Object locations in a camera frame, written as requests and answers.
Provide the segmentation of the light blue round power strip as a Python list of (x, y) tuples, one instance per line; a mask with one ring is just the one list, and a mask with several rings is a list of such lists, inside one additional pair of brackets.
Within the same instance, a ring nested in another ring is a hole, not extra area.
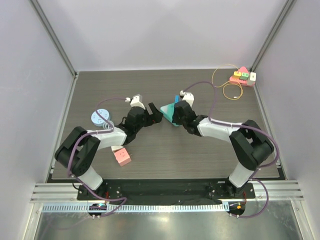
[(103, 124), (111, 119), (110, 113), (106, 109), (98, 109), (91, 114), (90, 120), (96, 127), (102, 127)]

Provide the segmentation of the pink cube socket adapter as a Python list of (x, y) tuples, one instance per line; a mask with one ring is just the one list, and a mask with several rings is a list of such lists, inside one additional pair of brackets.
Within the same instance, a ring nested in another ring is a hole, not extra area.
[(128, 151), (124, 147), (114, 151), (113, 154), (116, 161), (121, 167), (127, 165), (132, 161), (131, 156), (129, 155)]

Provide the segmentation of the white cube socket adapter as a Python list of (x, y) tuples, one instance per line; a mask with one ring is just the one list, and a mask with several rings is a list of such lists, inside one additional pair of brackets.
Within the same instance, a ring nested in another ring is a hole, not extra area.
[(121, 149), (123, 148), (123, 146), (121, 146), (121, 145), (114, 145), (114, 146), (111, 146), (110, 148), (111, 148), (111, 151), (112, 151), (113, 153), (115, 153), (115, 152), (121, 150)]

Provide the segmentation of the teal triangular power strip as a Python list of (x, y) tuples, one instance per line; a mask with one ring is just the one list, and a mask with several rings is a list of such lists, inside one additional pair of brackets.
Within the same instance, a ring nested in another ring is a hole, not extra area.
[(173, 126), (179, 127), (178, 124), (173, 123), (173, 114), (174, 114), (175, 103), (170, 103), (160, 107), (160, 112), (163, 114), (163, 117), (170, 122)]

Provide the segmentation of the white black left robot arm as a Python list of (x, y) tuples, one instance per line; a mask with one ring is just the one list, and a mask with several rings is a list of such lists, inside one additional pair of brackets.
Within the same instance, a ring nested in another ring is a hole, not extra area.
[(57, 162), (67, 169), (67, 173), (82, 183), (81, 191), (87, 190), (95, 200), (106, 196), (107, 185), (94, 170), (92, 162), (96, 152), (113, 146), (126, 146), (131, 143), (142, 128), (160, 123), (163, 114), (151, 102), (151, 114), (140, 106), (133, 106), (127, 116), (111, 129), (89, 131), (75, 127), (54, 154)]

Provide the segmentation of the white charger plug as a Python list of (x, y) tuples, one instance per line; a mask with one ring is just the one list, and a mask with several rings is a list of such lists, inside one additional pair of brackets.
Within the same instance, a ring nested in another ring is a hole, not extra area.
[(254, 84), (256, 82), (256, 79), (257, 79), (256, 73), (255, 72), (250, 72), (248, 81), (252, 82), (252, 84)]

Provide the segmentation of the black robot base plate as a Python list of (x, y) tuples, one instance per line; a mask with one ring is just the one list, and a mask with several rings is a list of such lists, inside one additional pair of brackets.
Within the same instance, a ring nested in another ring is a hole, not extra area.
[(197, 199), (254, 199), (252, 183), (241, 188), (232, 187), (224, 178), (182, 178), (182, 179), (104, 179), (93, 191), (99, 197), (128, 201), (177, 201), (191, 197)]

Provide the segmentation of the pink triangular power strip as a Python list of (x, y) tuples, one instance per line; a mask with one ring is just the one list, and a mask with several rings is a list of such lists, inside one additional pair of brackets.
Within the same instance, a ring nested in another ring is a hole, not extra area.
[(231, 83), (240, 84), (242, 86), (253, 87), (256, 84), (257, 74), (249, 71), (245, 66), (236, 70), (229, 78)]

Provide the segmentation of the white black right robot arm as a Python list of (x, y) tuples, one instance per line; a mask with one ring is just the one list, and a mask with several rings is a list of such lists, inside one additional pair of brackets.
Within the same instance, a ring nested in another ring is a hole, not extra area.
[(231, 198), (242, 195), (248, 180), (275, 150), (274, 140), (255, 121), (231, 123), (197, 115), (185, 100), (174, 104), (172, 121), (191, 135), (211, 137), (232, 145), (238, 164), (225, 180), (225, 191)]

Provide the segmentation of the blue plug adapter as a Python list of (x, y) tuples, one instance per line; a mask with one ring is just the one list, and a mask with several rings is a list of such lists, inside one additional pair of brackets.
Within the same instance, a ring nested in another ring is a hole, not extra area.
[(174, 103), (178, 103), (180, 101), (180, 96), (176, 95), (174, 98)]

